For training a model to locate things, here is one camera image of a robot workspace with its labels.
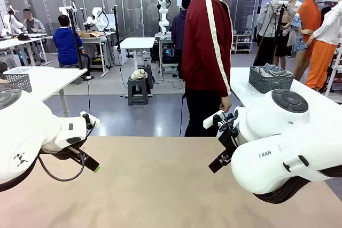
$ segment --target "gray stool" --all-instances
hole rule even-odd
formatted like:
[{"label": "gray stool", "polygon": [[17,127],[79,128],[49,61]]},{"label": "gray stool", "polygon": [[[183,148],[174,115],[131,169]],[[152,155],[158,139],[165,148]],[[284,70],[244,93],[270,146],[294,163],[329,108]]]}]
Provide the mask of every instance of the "gray stool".
[{"label": "gray stool", "polygon": [[151,70],[151,65],[148,65],[145,67],[144,65],[138,65],[138,69],[143,69],[147,73],[147,80],[150,85],[150,89],[153,88],[153,76],[152,76],[152,70]]},{"label": "gray stool", "polygon": [[[59,68],[61,68],[61,69],[78,69],[79,65],[78,64],[71,64],[71,65],[59,64]],[[76,85],[80,85],[82,83],[82,80],[83,79],[81,77],[78,77],[72,83],[75,83]]]},{"label": "gray stool", "polygon": [[144,105],[149,103],[149,95],[147,94],[146,80],[141,78],[140,80],[132,80],[128,78],[128,105],[133,105],[135,101],[142,101]]}]

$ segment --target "blue jacket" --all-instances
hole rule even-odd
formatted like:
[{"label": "blue jacket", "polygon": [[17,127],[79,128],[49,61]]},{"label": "blue jacket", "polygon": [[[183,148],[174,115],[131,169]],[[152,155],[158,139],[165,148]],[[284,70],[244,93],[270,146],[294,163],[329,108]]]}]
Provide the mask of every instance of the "blue jacket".
[{"label": "blue jacket", "polygon": [[183,49],[186,10],[175,16],[171,25],[171,39],[176,49]]},{"label": "blue jacket", "polygon": [[[82,46],[82,41],[77,34],[79,47]],[[79,61],[76,55],[76,48],[72,30],[70,28],[59,28],[53,33],[53,41],[58,52],[58,61],[62,65],[77,64]]]}]

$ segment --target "brown table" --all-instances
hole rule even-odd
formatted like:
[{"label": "brown table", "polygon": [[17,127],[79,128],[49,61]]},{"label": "brown table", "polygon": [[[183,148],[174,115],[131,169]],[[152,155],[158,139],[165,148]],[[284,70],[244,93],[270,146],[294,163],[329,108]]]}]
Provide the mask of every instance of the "brown table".
[{"label": "brown table", "polygon": [[[97,174],[62,183],[37,163],[0,193],[0,227],[341,227],[342,203],[325,183],[272,205],[240,188],[229,167],[212,174],[207,166],[223,150],[216,138],[90,137],[84,148],[101,163]],[[43,157],[62,178],[80,167]]]}]

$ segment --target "plastic basket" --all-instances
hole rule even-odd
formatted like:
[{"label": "plastic basket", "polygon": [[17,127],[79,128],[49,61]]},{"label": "plastic basket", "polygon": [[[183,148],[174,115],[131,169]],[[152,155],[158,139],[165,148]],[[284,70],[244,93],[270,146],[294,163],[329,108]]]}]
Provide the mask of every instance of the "plastic basket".
[{"label": "plastic basket", "polygon": [[0,78],[8,81],[8,83],[0,83],[0,92],[10,89],[32,92],[30,78],[27,74],[0,74]]},{"label": "plastic basket", "polygon": [[275,89],[290,89],[293,77],[263,77],[251,67],[249,83],[260,93],[267,93]]}]

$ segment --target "maroon track jacket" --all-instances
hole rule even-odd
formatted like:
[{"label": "maroon track jacket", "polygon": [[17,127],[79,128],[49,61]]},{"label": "maroon track jacket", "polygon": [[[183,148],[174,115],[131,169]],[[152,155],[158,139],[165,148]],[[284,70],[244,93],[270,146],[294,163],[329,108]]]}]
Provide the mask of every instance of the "maroon track jacket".
[{"label": "maroon track jacket", "polygon": [[230,95],[233,28],[221,0],[192,0],[186,14],[182,73],[189,89]]}]

